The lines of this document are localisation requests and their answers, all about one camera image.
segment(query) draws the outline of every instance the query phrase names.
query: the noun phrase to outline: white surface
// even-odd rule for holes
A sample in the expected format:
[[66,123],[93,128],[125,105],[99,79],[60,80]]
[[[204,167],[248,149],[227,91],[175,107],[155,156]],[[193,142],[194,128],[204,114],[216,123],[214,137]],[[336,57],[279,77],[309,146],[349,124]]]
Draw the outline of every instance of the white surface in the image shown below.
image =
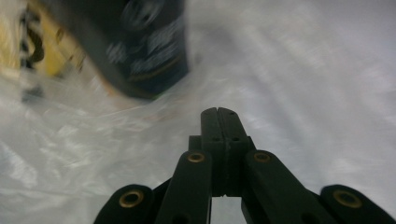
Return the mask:
[[[118,113],[79,87],[22,105],[0,81],[0,223],[93,223],[115,190],[169,178],[212,106],[308,189],[347,185],[396,217],[396,7],[369,2],[191,0],[190,76]],[[236,199],[212,215],[244,223]]]

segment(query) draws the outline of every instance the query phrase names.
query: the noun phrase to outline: white plastic sheet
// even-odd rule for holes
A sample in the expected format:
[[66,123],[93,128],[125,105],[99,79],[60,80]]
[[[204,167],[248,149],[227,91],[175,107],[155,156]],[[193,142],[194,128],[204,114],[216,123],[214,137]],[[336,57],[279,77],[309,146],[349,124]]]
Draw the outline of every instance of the white plastic sheet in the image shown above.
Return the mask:
[[[396,5],[359,2],[190,0],[191,73],[151,104],[107,97],[90,70],[29,105],[0,79],[0,223],[93,223],[115,190],[169,178],[213,106],[308,189],[347,185],[396,217]],[[212,211],[245,222],[237,199]]]

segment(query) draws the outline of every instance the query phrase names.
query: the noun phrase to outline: circular logo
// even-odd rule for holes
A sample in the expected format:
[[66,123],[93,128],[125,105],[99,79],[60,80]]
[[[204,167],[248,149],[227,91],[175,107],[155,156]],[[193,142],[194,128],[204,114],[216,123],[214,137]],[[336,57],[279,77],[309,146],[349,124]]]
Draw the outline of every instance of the circular logo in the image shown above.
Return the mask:
[[163,9],[164,0],[131,0],[121,14],[127,30],[141,30],[150,25]]

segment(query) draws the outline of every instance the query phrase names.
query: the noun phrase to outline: wrinkled plastic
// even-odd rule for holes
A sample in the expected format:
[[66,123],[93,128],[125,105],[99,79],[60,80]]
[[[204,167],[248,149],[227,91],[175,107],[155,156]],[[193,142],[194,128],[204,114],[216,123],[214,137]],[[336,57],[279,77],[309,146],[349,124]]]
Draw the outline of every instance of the wrinkled plastic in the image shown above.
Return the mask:
[[[212,106],[237,112],[308,189],[347,185],[396,217],[394,46],[346,38],[359,27],[329,15],[348,7],[326,4],[191,0],[191,73],[150,104],[114,100],[92,71],[51,79],[58,93],[28,105],[0,79],[0,223],[93,223],[115,190],[168,179]],[[383,25],[368,24],[373,38],[394,37],[382,10],[361,10]],[[212,223],[244,222],[238,199],[213,201]]]

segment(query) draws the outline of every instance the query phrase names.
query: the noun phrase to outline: plastic sheet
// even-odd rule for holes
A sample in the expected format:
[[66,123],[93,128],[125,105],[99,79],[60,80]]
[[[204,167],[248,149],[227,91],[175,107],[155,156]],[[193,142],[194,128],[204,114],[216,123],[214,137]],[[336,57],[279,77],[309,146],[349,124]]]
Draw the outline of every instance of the plastic sheet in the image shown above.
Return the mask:
[[[382,31],[374,39],[394,40],[387,30],[396,23],[365,5],[372,13],[337,8],[189,1],[191,73],[150,104],[108,97],[91,70],[46,80],[53,94],[29,105],[0,79],[0,223],[93,223],[116,189],[155,188],[169,178],[212,106],[237,112],[255,145],[308,189],[347,185],[396,217],[394,45],[359,35],[371,27]],[[369,16],[383,26],[347,30],[351,23],[332,15]],[[212,223],[244,222],[239,200],[213,201]]]

